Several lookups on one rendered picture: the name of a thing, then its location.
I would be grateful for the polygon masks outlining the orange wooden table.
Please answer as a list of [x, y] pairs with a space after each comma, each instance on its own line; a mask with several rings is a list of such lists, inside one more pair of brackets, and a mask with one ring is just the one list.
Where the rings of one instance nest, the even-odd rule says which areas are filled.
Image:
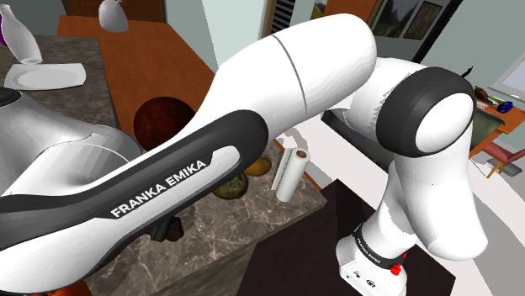
[[111, 33], [97, 18], [61, 15], [57, 34], [98, 39], [120, 127], [129, 134], [135, 112], [151, 98], [178, 98], [197, 110], [215, 75], [169, 24], [131, 20], [124, 33]]

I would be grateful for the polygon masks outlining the red chair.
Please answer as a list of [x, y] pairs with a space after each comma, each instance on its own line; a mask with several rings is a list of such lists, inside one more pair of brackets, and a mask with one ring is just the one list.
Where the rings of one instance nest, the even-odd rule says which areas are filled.
[[487, 144], [483, 151], [493, 158], [497, 159], [497, 163], [492, 167], [490, 173], [488, 174], [487, 178], [490, 178], [491, 175], [498, 171], [499, 174], [501, 174], [502, 170], [510, 163], [512, 163], [515, 160], [520, 159], [521, 157], [525, 156], [525, 149], [522, 149], [518, 152], [512, 153], [505, 148], [499, 146], [498, 144], [495, 144], [493, 142]]

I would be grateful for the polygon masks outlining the white square plate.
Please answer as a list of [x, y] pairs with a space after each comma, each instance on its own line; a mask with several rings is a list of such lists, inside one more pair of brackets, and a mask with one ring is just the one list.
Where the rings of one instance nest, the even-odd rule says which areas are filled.
[[15, 64], [9, 69], [4, 86], [27, 91], [56, 90], [78, 87], [85, 81], [86, 71], [81, 63]]

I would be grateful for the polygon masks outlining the dark brown-green small object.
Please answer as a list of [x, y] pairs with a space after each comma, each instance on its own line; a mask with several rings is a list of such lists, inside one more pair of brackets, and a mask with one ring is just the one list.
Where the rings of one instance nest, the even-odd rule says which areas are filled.
[[173, 216], [170, 219], [163, 220], [160, 224], [156, 225], [150, 232], [149, 236], [153, 241], [163, 242], [171, 241], [175, 242], [182, 238], [184, 235], [182, 221], [179, 217]]

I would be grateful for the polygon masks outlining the dark robot stand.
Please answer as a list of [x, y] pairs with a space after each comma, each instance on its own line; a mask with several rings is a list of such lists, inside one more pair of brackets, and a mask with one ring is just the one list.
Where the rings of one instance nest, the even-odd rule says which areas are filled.
[[236, 296], [361, 296], [339, 275], [336, 244], [374, 209], [339, 180], [313, 214], [256, 244]]

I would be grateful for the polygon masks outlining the orange wooden desk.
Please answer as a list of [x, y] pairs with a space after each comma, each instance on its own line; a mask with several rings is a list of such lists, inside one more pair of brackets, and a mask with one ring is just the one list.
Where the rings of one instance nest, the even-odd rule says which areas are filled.
[[475, 98], [478, 108], [473, 119], [469, 157], [481, 152], [498, 136], [509, 135], [525, 121], [525, 111], [520, 108], [512, 107], [505, 113], [499, 112], [499, 104], [490, 104], [488, 94], [480, 87], [475, 87]]

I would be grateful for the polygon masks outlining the tall white vase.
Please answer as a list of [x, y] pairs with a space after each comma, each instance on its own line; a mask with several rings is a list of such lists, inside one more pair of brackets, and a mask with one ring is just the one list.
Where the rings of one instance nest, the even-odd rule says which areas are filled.
[[40, 64], [43, 59], [32, 33], [15, 17], [11, 7], [0, 4], [0, 33], [3, 41], [18, 62], [26, 65]]

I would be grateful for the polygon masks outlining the window with pale frame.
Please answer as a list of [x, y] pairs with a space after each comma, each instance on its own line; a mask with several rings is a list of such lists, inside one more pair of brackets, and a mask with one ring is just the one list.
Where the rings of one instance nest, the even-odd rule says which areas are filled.
[[523, 52], [489, 89], [525, 103], [525, 52]]

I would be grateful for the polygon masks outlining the wide landscape wall picture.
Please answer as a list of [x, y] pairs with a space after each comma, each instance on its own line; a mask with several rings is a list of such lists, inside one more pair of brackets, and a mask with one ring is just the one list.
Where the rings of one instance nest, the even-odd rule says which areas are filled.
[[387, 0], [373, 28], [375, 36], [398, 38], [420, 0]]

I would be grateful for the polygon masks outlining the narrow dark wall picture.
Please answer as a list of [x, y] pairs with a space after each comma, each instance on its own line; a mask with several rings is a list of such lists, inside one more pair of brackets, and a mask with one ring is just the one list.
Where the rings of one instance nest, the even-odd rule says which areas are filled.
[[422, 40], [442, 8], [441, 5], [436, 3], [423, 1], [403, 38], [409, 40]]

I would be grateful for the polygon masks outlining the white paper towel roll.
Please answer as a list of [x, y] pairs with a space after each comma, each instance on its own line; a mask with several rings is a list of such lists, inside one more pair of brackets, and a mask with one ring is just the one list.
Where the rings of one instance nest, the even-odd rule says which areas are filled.
[[292, 199], [309, 162], [307, 150], [288, 148], [284, 151], [271, 187], [279, 201], [287, 203]]

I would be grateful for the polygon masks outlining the green-brown round fruit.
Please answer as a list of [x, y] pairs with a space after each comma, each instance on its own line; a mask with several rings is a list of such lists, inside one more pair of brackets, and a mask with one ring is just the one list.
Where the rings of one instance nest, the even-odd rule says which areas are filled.
[[213, 194], [221, 199], [239, 199], [247, 192], [248, 185], [249, 182], [247, 176], [244, 173], [240, 173], [214, 190]]

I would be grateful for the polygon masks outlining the yellow-brown oval fruit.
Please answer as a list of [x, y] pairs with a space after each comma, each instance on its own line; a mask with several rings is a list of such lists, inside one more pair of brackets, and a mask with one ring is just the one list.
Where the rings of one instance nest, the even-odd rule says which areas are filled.
[[260, 177], [268, 173], [271, 168], [271, 159], [267, 158], [266, 156], [261, 156], [247, 169], [245, 169], [244, 173], [248, 176]]

